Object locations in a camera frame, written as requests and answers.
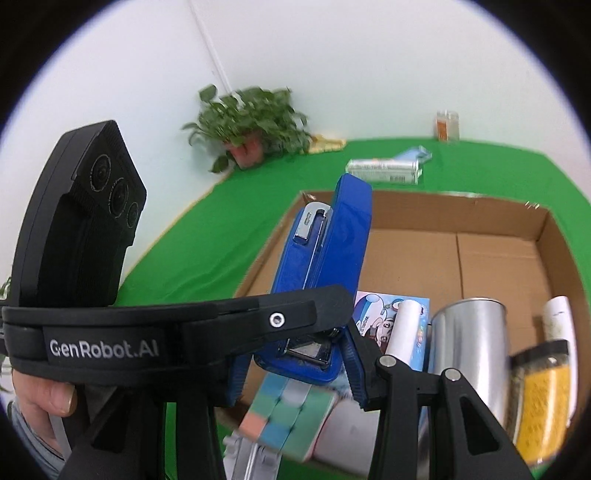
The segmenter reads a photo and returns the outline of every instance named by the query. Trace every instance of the rubik's cube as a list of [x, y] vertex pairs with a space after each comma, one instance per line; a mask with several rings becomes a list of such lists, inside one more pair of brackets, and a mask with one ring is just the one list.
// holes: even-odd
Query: rubik's cube
[[240, 432], [299, 462], [314, 449], [324, 420], [337, 400], [335, 392], [267, 373]]

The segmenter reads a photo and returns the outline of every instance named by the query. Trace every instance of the jar lid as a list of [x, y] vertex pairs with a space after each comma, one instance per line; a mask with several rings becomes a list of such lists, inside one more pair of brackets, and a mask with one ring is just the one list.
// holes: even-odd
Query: jar lid
[[569, 354], [569, 342], [563, 339], [550, 340], [516, 353], [511, 357], [511, 368], [521, 367], [540, 358], [548, 358], [549, 356], [561, 354]]

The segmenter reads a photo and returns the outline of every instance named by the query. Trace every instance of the silver cup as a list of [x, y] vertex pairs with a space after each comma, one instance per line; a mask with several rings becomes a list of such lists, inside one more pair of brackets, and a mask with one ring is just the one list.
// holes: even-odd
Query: silver cup
[[[509, 391], [506, 308], [492, 299], [461, 300], [439, 310], [431, 320], [428, 371], [440, 375], [457, 368], [501, 425]], [[429, 473], [428, 420], [421, 416], [418, 479]]]

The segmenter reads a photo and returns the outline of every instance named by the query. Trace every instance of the white cylinder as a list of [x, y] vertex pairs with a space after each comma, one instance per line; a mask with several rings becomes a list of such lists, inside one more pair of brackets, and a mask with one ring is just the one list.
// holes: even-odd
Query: white cylinder
[[570, 398], [569, 423], [577, 407], [577, 341], [574, 335], [573, 314], [567, 297], [555, 297], [544, 306], [544, 335], [547, 340], [564, 339], [569, 342]]
[[386, 348], [386, 355], [392, 355], [410, 364], [417, 343], [418, 321], [421, 317], [421, 304], [414, 300], [404, 300], [398, 305], [392, 335]]

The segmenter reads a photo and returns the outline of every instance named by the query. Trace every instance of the glass jar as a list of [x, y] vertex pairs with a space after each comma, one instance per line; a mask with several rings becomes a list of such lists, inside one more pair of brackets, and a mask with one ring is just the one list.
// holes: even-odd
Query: glass jar
[[569, 394], [568, 341], [544, 342], [511, 358], [507, 433], [530, 469], [545, 466], [560, 450]]
[[460, 140], [460, 116], [457, 112], [437, 112], [437, 138], [442, 142]]

